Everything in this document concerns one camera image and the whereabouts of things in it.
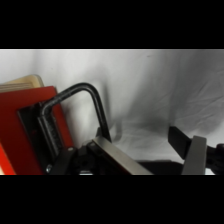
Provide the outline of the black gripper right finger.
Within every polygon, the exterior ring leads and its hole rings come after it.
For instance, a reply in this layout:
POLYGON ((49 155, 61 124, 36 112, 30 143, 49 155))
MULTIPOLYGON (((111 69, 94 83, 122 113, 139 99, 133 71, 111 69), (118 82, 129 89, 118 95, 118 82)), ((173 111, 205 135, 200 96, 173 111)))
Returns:
POLYGON ((171 126, 168 142, 184 161, 182 175, 203 175, 206 168, 207 140, 203 137, 189 138, 180 129, 171 126))

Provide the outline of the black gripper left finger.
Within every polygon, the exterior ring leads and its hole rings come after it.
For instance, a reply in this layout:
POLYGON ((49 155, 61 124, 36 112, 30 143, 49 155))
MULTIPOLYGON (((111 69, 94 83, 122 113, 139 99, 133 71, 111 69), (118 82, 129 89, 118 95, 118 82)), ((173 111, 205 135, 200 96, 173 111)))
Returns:
POLYGON ((97 129, 96 137, 88 144, 88 149, 104 170, 111 169, 123 175, 152 175, 152 172, 106 139, 101 128, 97 129))

